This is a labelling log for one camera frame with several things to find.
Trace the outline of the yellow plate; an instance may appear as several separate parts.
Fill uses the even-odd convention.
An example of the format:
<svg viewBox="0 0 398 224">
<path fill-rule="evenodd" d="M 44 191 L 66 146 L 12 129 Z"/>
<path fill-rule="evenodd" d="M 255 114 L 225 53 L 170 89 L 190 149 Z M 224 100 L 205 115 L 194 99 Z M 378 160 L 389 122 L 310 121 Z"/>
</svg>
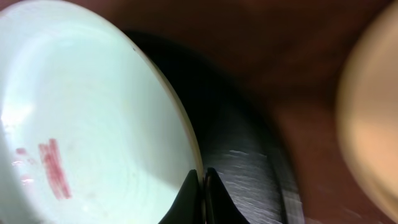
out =
<svg viewBox="0 0 398 224">
<path fill-rule="evenodd" d="M 358 185 L 397 221 L 397 1 L 354 46 L 336 97 L 340 150 Z"/>
</svg>

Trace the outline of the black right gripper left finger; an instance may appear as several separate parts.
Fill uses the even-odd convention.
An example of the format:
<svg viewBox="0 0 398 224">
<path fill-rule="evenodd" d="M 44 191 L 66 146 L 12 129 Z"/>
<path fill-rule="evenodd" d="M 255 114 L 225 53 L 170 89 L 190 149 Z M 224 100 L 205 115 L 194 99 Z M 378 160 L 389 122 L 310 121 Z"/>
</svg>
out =
<svg viewBox="0 0 398 224">
<path fill-rule="evenodd" d="M 202 197 L 197 171 L 190 170 L 159 224 L 202 224 Z"/>
</svg>

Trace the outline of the white plate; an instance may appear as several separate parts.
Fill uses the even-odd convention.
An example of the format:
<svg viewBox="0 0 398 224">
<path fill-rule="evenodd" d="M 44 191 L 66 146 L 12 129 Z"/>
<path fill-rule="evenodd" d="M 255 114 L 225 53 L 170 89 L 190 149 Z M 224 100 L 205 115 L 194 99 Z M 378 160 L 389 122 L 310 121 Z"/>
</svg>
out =
<svg viewBox="0 0 398 224">
<path fill-rule="evenodd" d="M 66 1 L 1 11 L 1 222 L 158 223 L 203 166 L 163 73 Z"/>
</svg>

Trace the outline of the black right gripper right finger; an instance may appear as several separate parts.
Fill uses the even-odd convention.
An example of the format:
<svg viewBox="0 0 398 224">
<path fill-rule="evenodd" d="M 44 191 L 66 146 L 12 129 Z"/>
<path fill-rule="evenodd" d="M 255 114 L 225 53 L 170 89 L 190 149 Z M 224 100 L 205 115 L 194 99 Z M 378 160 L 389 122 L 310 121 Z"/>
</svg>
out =
<svg viewBox="0 0 398 224">
<path fill-rule="evenodd" d="M 249 224 L 212 167 L 208 168 L 205 177 L 205 205 L 207 224 Z"/>
</svg>

